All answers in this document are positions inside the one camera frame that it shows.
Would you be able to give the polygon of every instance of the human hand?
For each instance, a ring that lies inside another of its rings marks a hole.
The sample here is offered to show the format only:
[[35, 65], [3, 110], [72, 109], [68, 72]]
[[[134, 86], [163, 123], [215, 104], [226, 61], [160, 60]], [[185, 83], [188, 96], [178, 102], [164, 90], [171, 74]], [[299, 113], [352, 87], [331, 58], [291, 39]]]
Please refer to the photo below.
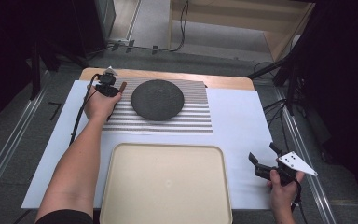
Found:
[[[283, 187], [281, 186], [281, 179], [279, 177], [278, 171], [271, 170], [269, 175], [271, 181], [268, 182], [268, 185], [272, 187], [270, 203], [272, 212], [275, 216], [277, 223], [279, 221], [287, 220], [288, 218], [293, 219], [291, 203], [296, 195], [296, 182], [292, 181], [291, 183]], [[297, 181], [301, 182], [304, 178], [304, 175], [305, 174], [303, 172], [296, 172]]]
[[91, 86], [87, 99], [84, 111], [89, 121], [95, 120], [104, 124], [112, 114], [115, 104], [120, 101], [121, 92], [115, 97], [107, 97], [97, 92], [94, 86]]

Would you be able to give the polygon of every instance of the beige tray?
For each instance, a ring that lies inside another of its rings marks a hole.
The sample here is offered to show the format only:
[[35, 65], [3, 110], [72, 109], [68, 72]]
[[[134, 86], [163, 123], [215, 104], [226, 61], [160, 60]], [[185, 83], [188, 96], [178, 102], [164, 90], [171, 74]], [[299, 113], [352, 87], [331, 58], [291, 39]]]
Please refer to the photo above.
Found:
[[121, 144], [110, 161], [103, 224], [232, 222], [218, 147]]

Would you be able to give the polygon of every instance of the human arm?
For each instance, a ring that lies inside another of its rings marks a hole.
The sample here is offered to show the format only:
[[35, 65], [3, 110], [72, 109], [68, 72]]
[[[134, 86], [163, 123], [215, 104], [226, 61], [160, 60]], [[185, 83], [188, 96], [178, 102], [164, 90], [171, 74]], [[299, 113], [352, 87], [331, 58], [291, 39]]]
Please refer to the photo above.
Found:
[[120, 99], [121, 93], [106, 97], [91, 87], [85, 106], [89, 121], [59, 160], [36, 220], [62, 209], [85, 212], [92, 217], [100, 168], [102, 127]]
[[[275, 222], [277, 224], [295, 223], [295, 220], [293, 219], [291, 203], [296, 195], [296, 182], [293, 181], [282, 187], [279, 174], [276, 170], [271, 170], [269, 175], [271, 181], [268, 182], [268, 184], [272, 187], [270, 202], [272, 213], [275, 217]], [[303, 178], [303, 172], [296, 173], [296, 179], [298, 182], [301, 182]]]

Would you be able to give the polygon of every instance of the white table surface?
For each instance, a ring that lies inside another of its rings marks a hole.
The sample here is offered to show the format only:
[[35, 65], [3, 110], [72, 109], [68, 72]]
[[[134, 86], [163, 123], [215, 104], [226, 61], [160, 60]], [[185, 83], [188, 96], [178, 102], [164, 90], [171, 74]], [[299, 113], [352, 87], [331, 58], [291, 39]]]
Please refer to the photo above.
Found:
[[[39, 207], [55, 166], [68, 148], [78, 109], [86, 93], [88, 81], [76, 81], [48, 141], [36, 169], [22, 208]], [[269, 148], [272, 141], [263, 108], [256, 91], [207, 89], [213, 135], [140, 135], [103, 133], [101, 167], [94, 208], [101, 208], [110, 157], [120, 143], [187, 144], [220, 147], [224, 153], [227, 182], [232, 209], [269, 209], [269, 188], [266, 180], [255, 176], [249, 162], [252, 152], [260, 163], [275, 165], [276, 154]], [[77, 133], [87, 119], [83, 114]]]

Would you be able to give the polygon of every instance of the black circular pad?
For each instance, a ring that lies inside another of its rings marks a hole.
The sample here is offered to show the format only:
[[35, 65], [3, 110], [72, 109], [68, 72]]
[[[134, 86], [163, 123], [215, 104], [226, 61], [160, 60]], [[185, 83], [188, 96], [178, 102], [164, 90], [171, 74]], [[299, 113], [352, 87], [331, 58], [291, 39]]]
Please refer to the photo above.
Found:
[[183, 108], [185, 97], [173, 83], [150, 80], [139, 85], [131, 97], [135, 112], [150, 120], [166, 120], [176, 116]]

